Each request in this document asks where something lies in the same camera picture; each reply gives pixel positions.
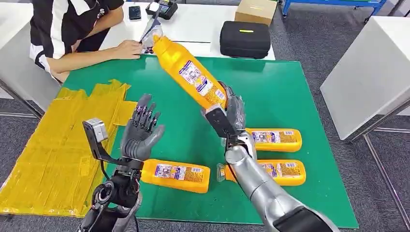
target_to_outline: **black case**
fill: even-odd
[[[269,27],[262,23],[226,21],[220,32],[220,52],[230,57],[262,59],[270,49]]]

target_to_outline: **blue metal frame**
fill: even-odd
[[[346,1],[346,0],[283,0],[283,15],[287,15],[291,3],[313,3],[313,4],[325,4],[325,5],[339,5],[339,6],[356,6],[356,7],[373,7],[374,10],[372,15],[377,14],[381,7],[386,3],[387,0],[380,1]]]

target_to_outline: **plastic bottle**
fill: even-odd
[[[260,159],[258,163],[263,166],[273,179],[281,186],[297,186],[306,181],[305,166],[294,159]],[[228,165],[218,164],[217,180],[235,181],[235,177]]]
[[[226,108],[226,92],[206,68],[179,43],[153,36],[152,50],[161,67],[203,108],[215,104]]]
[[[147,159],[141,173],[145,183],[190,192],[208,192],[210,168],[158,159]]]
[[[295,152],[302,147],[302,136],[294,129],[251,129],[245,128],[255,140],[258,151]]]

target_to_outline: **black and white shirt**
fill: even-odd
[[[46,57],[59,59],[74,52],[73,45],[92,31],[97,19],[121,7],[124,0],[32,0],[32,3],[30,57],[50,72]]]

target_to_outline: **cardboard box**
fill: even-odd
[[[277,2],[272,0],[241,0],[235,13],[235,21],[263,23],[269,26],[276,5]]]

